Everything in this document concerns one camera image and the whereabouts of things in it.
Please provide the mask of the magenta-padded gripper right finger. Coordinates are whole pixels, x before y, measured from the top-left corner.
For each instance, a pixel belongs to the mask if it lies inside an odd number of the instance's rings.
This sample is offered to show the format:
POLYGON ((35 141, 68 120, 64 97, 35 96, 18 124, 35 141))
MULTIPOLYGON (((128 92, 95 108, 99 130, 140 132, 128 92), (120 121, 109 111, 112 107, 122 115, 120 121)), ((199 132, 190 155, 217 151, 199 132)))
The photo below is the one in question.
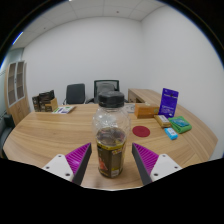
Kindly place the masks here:
POLYGON ((132 154, 144 185, 181 170, 167 154, 158 155, 137 143, 132 144, 132 154))

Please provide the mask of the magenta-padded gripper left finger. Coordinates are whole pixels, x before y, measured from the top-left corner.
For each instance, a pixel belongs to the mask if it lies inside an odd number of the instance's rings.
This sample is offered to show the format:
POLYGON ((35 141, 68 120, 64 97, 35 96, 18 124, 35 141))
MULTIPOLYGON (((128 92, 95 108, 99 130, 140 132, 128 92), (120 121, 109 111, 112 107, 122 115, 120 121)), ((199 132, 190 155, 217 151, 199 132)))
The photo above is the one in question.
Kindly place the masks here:
POLYGON ((57 154, 43 167, 43 170, 80 185, 91 153, 91 144, 87 143, 67 155, 57 154))

